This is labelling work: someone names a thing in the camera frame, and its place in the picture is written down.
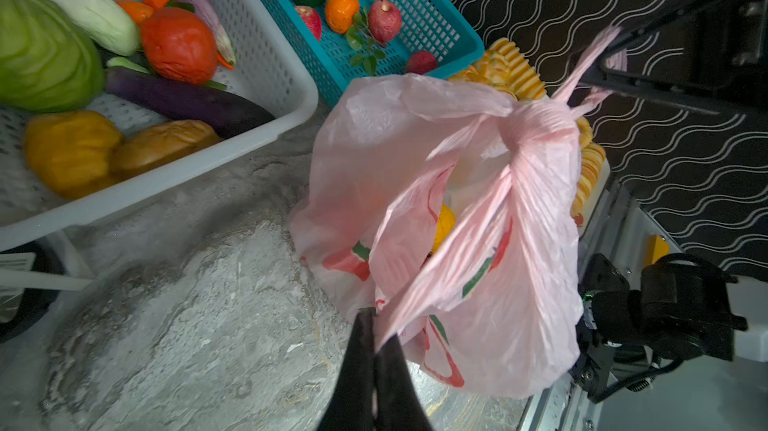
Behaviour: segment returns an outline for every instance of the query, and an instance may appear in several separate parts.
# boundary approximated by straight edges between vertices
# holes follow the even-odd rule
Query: green cabbage
[[[96,46],[48,0],[0,0],[0,105],[76,110],[104,88]]]

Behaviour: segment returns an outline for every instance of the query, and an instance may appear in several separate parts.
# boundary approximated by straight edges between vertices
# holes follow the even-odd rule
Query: teal basket
[[[361,66],[351,67],[357,52],[343,35],[333,33],[322,17],[321,41],[312,36],[291,0],[261,0],[274,21],[309,70],[322,97],[334,106],[350,81],[368,76]],[[360,7],[376,0],[360,0]],[[397,38],[387,43],[386,58],[379,60],[378,76],[402,74],[408,58],[427,50],[438,61],[438,68],[428,76],[445,79],[465,70],[483,54],[480,36],[449,0],[389,0],[402,14],[402,28]]]

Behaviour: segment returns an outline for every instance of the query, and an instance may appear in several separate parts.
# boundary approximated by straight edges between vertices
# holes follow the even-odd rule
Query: yellow block
[[[658,234],[648,238],[648,248],[645,252],[643,267],[650,266],[660,257],[667,256],[670,253],[670,245]]]

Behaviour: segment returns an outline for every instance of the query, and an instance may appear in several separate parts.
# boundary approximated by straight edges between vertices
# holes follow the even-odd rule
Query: pink plastic bag
[[[581,172],[568,107],[606,30],[552,100],[424,76],[354,80],[320,129],[307,198],[290,233],[352,320],[376,306],[376,346],[398,333],[408,359],[458,388],[527,397],[578,357]],[[444,199],[456,226],[426,262]]]

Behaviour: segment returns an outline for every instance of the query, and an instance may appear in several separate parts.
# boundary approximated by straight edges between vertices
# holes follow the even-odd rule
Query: black wavy-patterned cloth
[[[516,42],[552,94],[569,55],[604,27],[634,27],[684,0],[451,1],[486,46],[503,36]],[[685,46],[686,27],[673,26],[629,50],[629,70],[682,79]],[[622,96],[587,117],[612,171],[685,251],[768,280],[768,119],[702,116]]]

